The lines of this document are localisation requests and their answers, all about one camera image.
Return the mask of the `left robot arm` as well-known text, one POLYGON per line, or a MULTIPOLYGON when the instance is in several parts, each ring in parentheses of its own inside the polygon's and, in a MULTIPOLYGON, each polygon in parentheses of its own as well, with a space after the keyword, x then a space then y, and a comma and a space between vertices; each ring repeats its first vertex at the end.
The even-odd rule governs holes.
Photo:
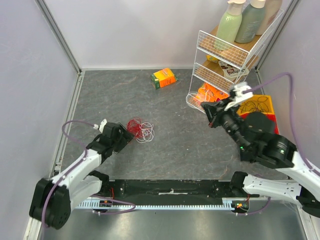
POLYGON ((99 133, 83 147, 83 153, 64 171, 51 178, 41 178, 35 185, 29 216, 43 226, 61 229, 72 211, 84 200, 110 191, 106 174, 96 171, 113 153, 119 153, 133 138, 121 123, 104 119, 90 124, 99 133))

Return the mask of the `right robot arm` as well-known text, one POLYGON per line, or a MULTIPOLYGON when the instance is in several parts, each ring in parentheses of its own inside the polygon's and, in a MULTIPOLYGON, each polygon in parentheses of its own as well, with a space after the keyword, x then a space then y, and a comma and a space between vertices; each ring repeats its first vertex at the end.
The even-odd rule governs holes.
POLYGON ((262 112, 250 112, 245 118, 237 108, 226 109, 229 99, 202 102, 210 128, 222 127, 237 143, 240 158, 258 163, 290 177, 290 181, 271 180, 236 171, 229 191, 235 197, 243 194, 281 199, 302 208, 311 216, 320 216, 320 177, 307 169, 297 146, 275 133, 275 122, 262 112))

